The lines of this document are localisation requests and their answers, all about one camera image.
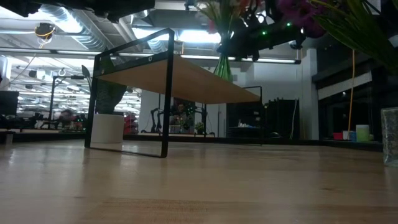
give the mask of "shelf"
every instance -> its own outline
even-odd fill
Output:
[[[166,70],[167,59],[163,59],[97,77],[109,82],[165,94]],[[179,55],[174,55],[172,97],[206,104],[260,100],[260,96],[217,77]]]

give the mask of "blue object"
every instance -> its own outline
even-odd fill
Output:
[[[356,132],[355,131],[350,131],[349,132],[349,140],[356,142]]]

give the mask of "computer monitor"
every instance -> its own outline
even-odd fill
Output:
[[[18,107],[18,91],[0,91],[0,114],[16,115]]]

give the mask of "purple flower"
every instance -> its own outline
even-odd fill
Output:
[[[279,0],[279,10],[285,18],[296,26],[303,27],[309,37],[317,38],[325,34],[325,31],[312,18],[324,11],[323,7],[315,7],[307,0]]]

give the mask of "wooden table surface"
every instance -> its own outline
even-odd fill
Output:
[[[205,104],[242,103],[260,100],[259,95],[214,75],[180,55],[174,55],[173,62],[172,97]],[[98,78],[165,94],[166,71],[167,60],[161,60],[105,74]]]
[[[0,223],[398,223],[398,169],[318,146],[173,142],[156,159],[13,144],[0,148]]]

